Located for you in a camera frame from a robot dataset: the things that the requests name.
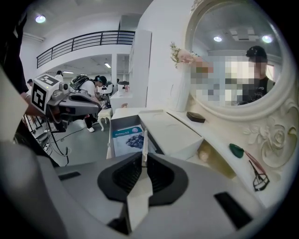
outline black shirt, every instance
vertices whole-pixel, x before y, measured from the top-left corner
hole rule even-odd
[[[1,59],[4,72],[20,94],[28,91],[20,59],[20,49],[25,22],[26,18],[16,27],[17,37],[13,33],[10,33],[5,47],[5,57]],[[19,126],[16,130],[15,139],[17,139],[18,143],[33,150],[35,154],[48,157],[54,167],[59,167],[59,165],[50,156],[48,156],[48,154],[44,152],[42,147],[36,142],[35,138],[24,125],[22,120],[20,120]]]
[[[252,103],[267,94],[267,85],[270,79],[265,77],[263,79],[254,79],[253,84],[243,85],[242,99],[238,100],[240,105]]]

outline black railing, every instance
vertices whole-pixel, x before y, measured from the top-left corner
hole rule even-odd
[[[103,31],[79,35],[46,50],[37,57],[36,67],[62,56],[66,53],[99,45],[122,44],[132,45],[135,32],[132,31]]]

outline black cable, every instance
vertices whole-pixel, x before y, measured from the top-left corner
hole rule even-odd
[[[68,157],[68,155],[67,155],[67,153],[68,153],[69,150],[68,150],[68,148],[66,147],[66,149],[65,149],[66,153],[63,154],[63,153],[61,152],[60,148],[58,147],[58,145],[57,145],[57,143],[56,143],[56,140],[55,140],[55,138],[54,138],[54,135],[53,135],[53,133],[52,133],[50,123],[49,123],[48,121],[47,121],[47,123],[48,123],[50,133],[51,133],[51,135],[52,135],[52,138],[54,139],[54,142],[55,142],[55,144],[56,144],[57,149],[59,150],[59,152],[61,153],[61,155],[63,155],[63,156],[66,157],[66,159],[67,159],[67,164],[66,164],[66,166],[67,166],[67,165],[69,164],[69,162],[70,162],[69,157]]]
[[[73,132],[73,133],[70,133],[70,134],[66,135],[65,137],[63,137],[63,138],[61,138],[61,139],[59,139],[59,140],[57,140],[57,141],[60,141],[60,142],[62,142],[62,141],[63,141],[63,139],[64,139],[64,138],[66,138],[67,136],[70,136],[71,134],[74,134],[74,133],[80,132],[81,130],[84,130],[85,128],[87,128],[87,127],[84,127],[84,128],[82,128],[82,129],[80,129],[80,130],[77,130],[77,131],[75,131],[75,132]]]
[[[52,152],[53,152],[53,149],[51,148],[51,153],[49,154],[49,156],[51,156]]]

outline ornate mirror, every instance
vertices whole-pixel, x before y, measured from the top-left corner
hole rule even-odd
[[[295,67],[281,34],[254,2],[194,1],[185,48],[211,64],[191,69],[190,94],[228,120],[252,120],[288,97]]]

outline white vase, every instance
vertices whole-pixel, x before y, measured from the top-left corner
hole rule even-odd
[[[168,108],[173,111],[184,112],[190,92],[191,65],[187,63],[178,63],[178,68],[176,70],[178,72],[178,77],[173,80],[170,89]]]

